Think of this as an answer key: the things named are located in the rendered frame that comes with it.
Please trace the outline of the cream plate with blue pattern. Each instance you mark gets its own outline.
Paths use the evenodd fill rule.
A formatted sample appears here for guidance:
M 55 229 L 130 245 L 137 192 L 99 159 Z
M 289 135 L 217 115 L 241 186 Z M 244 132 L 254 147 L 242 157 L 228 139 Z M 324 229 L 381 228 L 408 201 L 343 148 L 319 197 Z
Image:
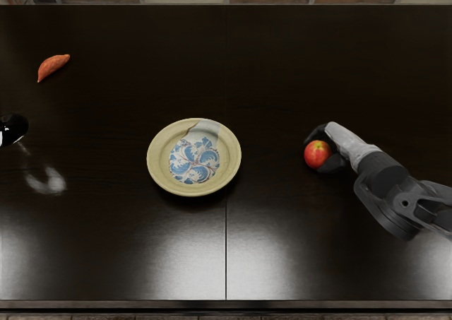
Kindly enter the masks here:
M 150 176 L 165 191 L 196 197 L 226 186 L 238 172 L 242 150 L 237 137 L 211 119 L 174 122 L 151 141 L 146 156 Z

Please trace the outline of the clear wine glass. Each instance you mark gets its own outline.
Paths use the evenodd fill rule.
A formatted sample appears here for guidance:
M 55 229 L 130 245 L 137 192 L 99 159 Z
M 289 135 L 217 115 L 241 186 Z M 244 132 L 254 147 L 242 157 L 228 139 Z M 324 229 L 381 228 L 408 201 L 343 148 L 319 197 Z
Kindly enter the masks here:
M 38 162 L 31 165 L 35 155 L 24 145 L 22 139 L 30 127 L 26 117 L 11 113 L 0 116 L 0 148 L 15 145 L 23 159 L 20 161 L 20 170 L 25 183 L 36 193 L 58 196 L 67 189 L 63 175 L 52 165 Z

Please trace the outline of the orange sweet potato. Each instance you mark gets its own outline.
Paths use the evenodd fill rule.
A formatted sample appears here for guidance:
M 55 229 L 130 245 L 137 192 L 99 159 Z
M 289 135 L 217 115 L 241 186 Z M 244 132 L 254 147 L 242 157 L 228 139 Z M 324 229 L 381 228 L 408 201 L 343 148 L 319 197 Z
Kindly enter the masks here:
M 45 59 L 38 69 L 37 82 L 42 82 L 46 77 L 59 70 L 70 58 L 69 54 L 58 54 Z

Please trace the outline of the red apple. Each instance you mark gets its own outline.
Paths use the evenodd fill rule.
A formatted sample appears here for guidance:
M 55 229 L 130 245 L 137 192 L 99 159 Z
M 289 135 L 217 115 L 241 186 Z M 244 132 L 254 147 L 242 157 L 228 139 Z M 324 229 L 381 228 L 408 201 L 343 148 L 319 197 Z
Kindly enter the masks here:
M 304 149 L 304 161 L 311 169 L 317 170 L 332 154 L 333 151 L 327 142 L 314 140 Z

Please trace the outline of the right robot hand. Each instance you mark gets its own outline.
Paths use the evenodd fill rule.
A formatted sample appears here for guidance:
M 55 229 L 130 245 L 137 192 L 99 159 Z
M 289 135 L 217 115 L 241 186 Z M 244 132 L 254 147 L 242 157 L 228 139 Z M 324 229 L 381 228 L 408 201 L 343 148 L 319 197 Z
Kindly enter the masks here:
M 381 152 L 373 144 L 366 143 L 359 136 L 336 122 L 318 125 L 304 140 L 307 146 L 311 141 L 326 142 L 333 154 L 324 164 L 316 168 L 319 173 L 333 174 L 345 169 L 348 165 L 357 172 L 360 162 L 369 154 Z

